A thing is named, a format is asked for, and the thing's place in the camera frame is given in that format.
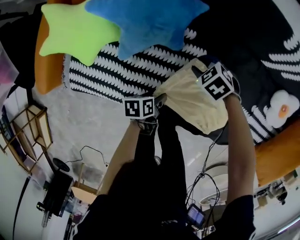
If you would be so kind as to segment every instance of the beige towel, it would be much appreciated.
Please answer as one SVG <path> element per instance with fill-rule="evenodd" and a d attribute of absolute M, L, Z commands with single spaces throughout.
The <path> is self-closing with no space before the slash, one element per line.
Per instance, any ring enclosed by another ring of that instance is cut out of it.
<path fill-rule="evenodd" d="M 165 104 L 168 107 L 204 134 L 209 134 L 224 127 L 228 120 L 227 110 L 223 100 L 214 101 L 196 83 L 192 65 L 202 72 L 207 70 L 201 61 L 193 59 L 159 86 L 154 96 L 166 93 L 168 98 Z"/>

